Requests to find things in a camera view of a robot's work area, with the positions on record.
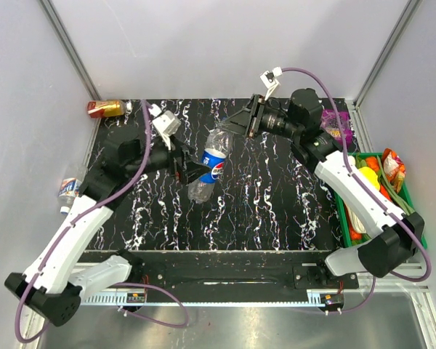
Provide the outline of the Pepsi plastic bottle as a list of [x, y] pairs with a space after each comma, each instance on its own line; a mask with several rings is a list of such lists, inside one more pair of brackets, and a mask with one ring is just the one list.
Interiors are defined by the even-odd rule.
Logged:
[[214, 186], [221, 177], [224, 164], [233, 147], [233, 136], [223, 129], [213, 129], [206, 140], [201, 162], [210, 171], [188, 186], [188, 198], [202, 204], [211, 198]]

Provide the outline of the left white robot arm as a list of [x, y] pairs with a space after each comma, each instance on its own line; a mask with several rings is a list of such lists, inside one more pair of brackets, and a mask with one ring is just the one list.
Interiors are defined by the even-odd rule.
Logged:
[[113, 134], [87, 173], [68, 216], [41, 255], [23, 273], [10, 273], [5, 287], [21, 305], [54, 326], [66, 324], [80, 304], [118, 283], [142, 281], [143, 260], [125, 249], [81, 272], [73, 268], [92, 240], [143, 174], [165, 169], [183, 185], [209, 173], [193, 159], [193, 148], [171, 135], [143, 145], [136, 135]]

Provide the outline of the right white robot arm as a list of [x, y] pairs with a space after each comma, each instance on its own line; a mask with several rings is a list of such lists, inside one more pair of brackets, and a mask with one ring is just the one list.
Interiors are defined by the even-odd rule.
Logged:
[[421, 248], [424, 220], [417, 212], [405, 213], [348, 164], [340, 144], [321, 128], [322, 112], [320, 99], [310, 88], [293, 92], [286, 110], [253, 95], [219, 128], [246, 138], [267, 132], [290, 140], [296, 160], [331, 187], [362, 222], [369, 240], [327, 256], [315, 271], [321, 286], [331, 288], [348, 273], [382, 278]]

